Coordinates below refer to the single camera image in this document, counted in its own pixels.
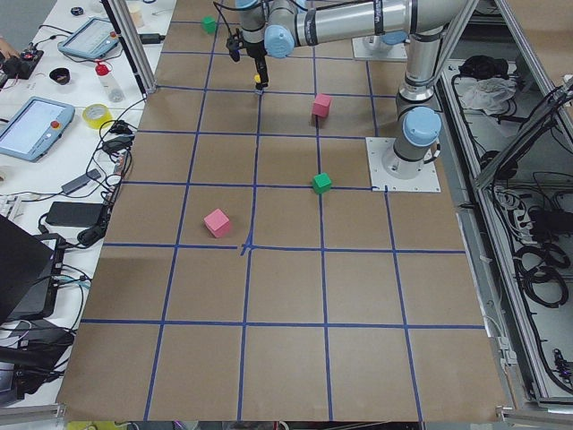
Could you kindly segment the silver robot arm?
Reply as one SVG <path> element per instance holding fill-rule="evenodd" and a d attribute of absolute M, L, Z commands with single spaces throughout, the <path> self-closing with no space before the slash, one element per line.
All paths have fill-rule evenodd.
<path fill-rule="evenodd" d="M 241 50 L 253 59 L 260 80 L 269 83 L 267 56 L 284 58 L 297 47 L 403 32 L 410 41 L 404 80 L 398 89 L 400 134 L 381 158 L 393 177 L 411 179 L 429 163 L 427 151 L 441 129 L 440 117 L 427 103 L 442 70 L 446 48 L 467 1 L 350 1 L 308 9 L 302 1 L 238 1 L 240 26 L 229 32 L 227 50 L 234 61 Z"/>

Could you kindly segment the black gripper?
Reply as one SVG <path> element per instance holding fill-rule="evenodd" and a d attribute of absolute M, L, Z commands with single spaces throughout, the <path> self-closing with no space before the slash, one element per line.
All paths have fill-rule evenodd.
<path fill-rule="evenodd" d="M 265 89 L 269 85 L 269 76 L 265 59 L 267 52 L 264 47 L 264 29 L 242 29 L 242 37 L 248 56 L 255 59 L 256 74 L 261 77 Z"/>

